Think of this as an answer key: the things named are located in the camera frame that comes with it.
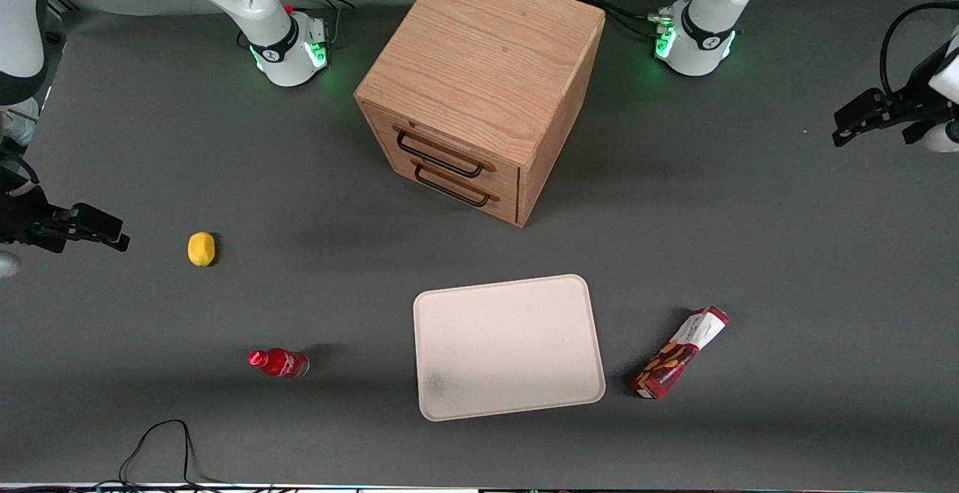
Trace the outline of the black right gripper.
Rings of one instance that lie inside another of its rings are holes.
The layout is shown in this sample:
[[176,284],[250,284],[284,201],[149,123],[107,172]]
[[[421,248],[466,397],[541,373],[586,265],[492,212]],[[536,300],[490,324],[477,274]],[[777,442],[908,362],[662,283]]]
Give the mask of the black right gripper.
[[122,234],[123,221],[86,203],[72,206],[72,226],[58,215],[61,210],[46,199],[37,182],[3,169],[1,175],[1,239],[3,244],[34,245],[61,253],[68,241],[89,241],[126,252],[130,237]]

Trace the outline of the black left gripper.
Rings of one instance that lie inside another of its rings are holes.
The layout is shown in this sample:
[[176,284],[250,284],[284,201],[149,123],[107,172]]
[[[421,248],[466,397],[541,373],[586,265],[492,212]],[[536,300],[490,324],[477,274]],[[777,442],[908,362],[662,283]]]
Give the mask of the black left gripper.
[[937,66],[917,66],[891,103],[880,88],[870,88],[835,112],[832,144],[845,147],[863,133],[906,124],[901,135],[905,144],[920,142],[939,123],[939,93],[929,86]]

